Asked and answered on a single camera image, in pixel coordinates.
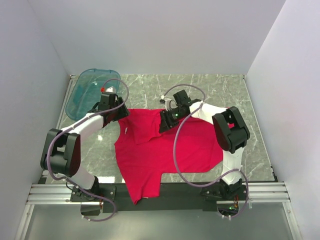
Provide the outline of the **red t shirt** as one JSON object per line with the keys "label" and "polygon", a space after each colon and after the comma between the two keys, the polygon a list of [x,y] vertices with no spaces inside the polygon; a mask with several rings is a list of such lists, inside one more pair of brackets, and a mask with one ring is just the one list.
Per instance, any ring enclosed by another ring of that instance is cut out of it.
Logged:
{"label": "red t shirt", "polygon": [[176,173],[173,146],[179,134],[176,158],[182,173],[205,173],[223,160],[212,124],[190,117],[181,130],[159,133],[160,109],[130,109],[118,121],[120,134],[115,157],[134,204],[160,195],[162,174]]}

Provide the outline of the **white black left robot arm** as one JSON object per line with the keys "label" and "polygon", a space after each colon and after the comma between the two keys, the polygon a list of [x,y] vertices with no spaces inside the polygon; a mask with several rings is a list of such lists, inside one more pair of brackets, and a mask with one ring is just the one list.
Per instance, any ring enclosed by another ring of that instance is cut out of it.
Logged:
{"label": "white black left robot arm", "polygon": [[40,160],[41,168],[49,171],[53,179],[65,179],[81,189],[88,201],[96,200],[101,194],[100,184],[96,176],[81,167],[82,142],[110,122],[129,114],[122,97],[110,91],[103,92],[100,101],[83,118],[63,129],[49,130]]}

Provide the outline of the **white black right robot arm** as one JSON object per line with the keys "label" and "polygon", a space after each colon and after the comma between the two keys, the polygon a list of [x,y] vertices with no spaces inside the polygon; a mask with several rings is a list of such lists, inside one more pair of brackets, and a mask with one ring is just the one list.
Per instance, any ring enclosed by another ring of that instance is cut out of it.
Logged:
{"label": "white black right robot arm", "polygon": [[222,149],[221,176],[210,183],[202,184],[214,200],[231,200],[241,193],[247,193],[247,181],[241,171],[242,155],[250,139],[250,131],[235,106],[217,107],[205,103],[203,99],[191,99],[185,90],[173,95],[173,99],[161,96],[160,103],[165,109],[160,112],[159,132],[164,133],[172,128],[182,129],[189,118],[203,120],[213,125],[218,145]]}

